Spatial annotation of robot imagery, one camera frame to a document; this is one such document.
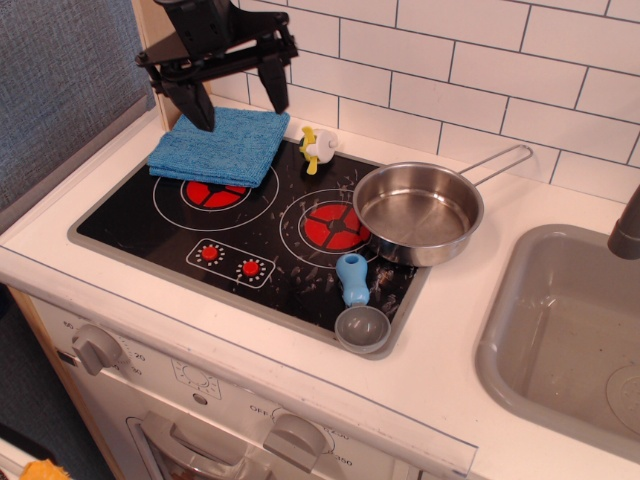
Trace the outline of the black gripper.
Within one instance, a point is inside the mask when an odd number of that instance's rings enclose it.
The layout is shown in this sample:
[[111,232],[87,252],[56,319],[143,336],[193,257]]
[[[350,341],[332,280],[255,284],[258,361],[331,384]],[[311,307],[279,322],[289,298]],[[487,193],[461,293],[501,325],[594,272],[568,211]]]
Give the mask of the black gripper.
[[286,70],[298,55],[282,11],[246,11],[229,1],[158,1],[175,32],[136,64],[198,129],[212,132],[215,109],[201,84],[255,69],[276,113],[289,106]]

